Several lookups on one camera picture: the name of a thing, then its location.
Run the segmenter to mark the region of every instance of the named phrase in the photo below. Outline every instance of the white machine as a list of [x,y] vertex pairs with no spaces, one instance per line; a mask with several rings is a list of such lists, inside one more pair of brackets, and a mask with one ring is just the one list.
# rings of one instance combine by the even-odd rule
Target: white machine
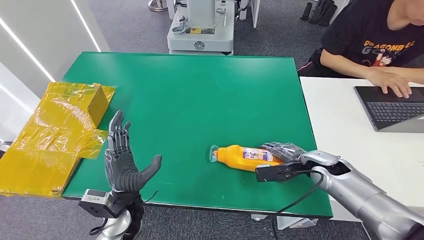
[[176,8],[167,36],[170,54],[233,55],[233,0],[183,0]]

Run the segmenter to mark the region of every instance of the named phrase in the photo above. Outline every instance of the orange bottle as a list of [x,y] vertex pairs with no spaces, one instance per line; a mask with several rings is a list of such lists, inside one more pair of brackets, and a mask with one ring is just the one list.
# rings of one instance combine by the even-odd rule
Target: orange bottle
[[259,165],[275,166],[283,163],[267,150],[241,147],[239,145],[228,147],[213,145],[210,148],[209,160],[211,163],[218,161],[230,168],[251,172],[254,172],[255,168]]

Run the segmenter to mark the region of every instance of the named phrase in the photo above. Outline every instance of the gray carpet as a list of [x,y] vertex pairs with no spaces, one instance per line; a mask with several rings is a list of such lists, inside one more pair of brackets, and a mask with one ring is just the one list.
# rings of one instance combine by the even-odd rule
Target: gray carpet
[[[85,240],[101,225],[60,198],[0,196],[0,233],[5,240]],[[271,221],[248,214],[146,207],[138,240],[273,240]],[[281,240],[367,240],[360,223],[319,220],[317,226],[278,231]]]
[[[168,12],[151,12],[147,0],[88,0],[113,52],[167,53]],[[262,1],[257,29],[248,11],[235,24],[234,54],[294,57],[304,64],[325,28],[299,19],[306,1]],[[248,214],[146,207],[140,240],[272,240],[271,221]],[[100,225],[76,201],[0,196],[0,233],[7,240],[94,239]],[[367,240],[359,223],[319,220],[317,226],[278,231],[282,240]]]

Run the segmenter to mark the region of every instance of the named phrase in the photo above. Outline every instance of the cable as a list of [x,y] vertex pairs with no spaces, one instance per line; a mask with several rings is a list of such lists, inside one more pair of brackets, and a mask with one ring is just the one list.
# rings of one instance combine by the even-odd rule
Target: cable
[[90,236],[94,236],[94,235],[97,235],[97,234],[99,234],[102,230],[103,230],[103,228],[106,226],[106,223],[108,222],[108,219],[107,218],[104,218],[104,220],[103,220],[103,223],[101,224],[101,226],[96,226],[96,227],[93,227],[89,232],[88,232],[88,235],[90,235]]
[[187,8],[187,4],[181,3],[180,1],[175,3],[175,6],[178,6],[178,5],[180,5],[182,8]]
[[366,236],[368,237],[368,239],[369,240],[372,240],[371,239],[371,237],[370,237],[370,235],[368,234],[368,230],[365,228],[365,226],[364,226],[364,223],[363,222],[360,222],[360,224],[362,225],[362,228],[363,228],[363,230],[365,231],[365,233],[366,233]]
[[240,13],[240,12],[242,12],[242,11],[244,11],[244,10],[248,9],[249,3],[250,3],[250,0],[246,3],[246,6],[245,6],[243,9],[239,9],[239,10],[237,10],[237,11],[235,12],[235,15],[237,15],[238,13]]
[[144,201],[143,203],[147,203],[148,201],[152,200],[152,198],[159,192],[159,189],[156,189],[156,191],[153,193],[153,195],[147,199],[147,201]]
[[324,174],[322,172],[316,171],[316,170],[303,170],[303,171],[289,171],[289,172],[284,172],[285,174],[308,174],[308,173],[315,173],[315,174],[319,174],[321,175],[319,181],[313,186],[311,187],[307,192],[305,192],[305,194],[303,194],[301,197],[299,197],[296,201],[290,203],[289,205],[281,208],[278,212],[270,214],[270,215],[274,215],[275,217],[272,219],[271,221],[271,225],[272,225],[272,231],[274,232],[274,237],[275,240],[279,240],[279,237],[277,235],[277,216],[279,214],[281,214],[282,212],[286,211],[287,209],[293,207],[294,205],[300,203],[302,200],[304,200],[305,198],[307,198],[312,192],[314,192],[319,186],[320,184],[324,181]]

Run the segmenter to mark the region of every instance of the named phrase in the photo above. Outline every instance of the laptop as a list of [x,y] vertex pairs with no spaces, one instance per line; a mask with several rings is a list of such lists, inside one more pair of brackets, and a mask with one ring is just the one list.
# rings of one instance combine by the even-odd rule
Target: laptop
[[378,86],[355,86],[357,96],[377,132],[424,133],[424,87],[411,87],[409,98]]

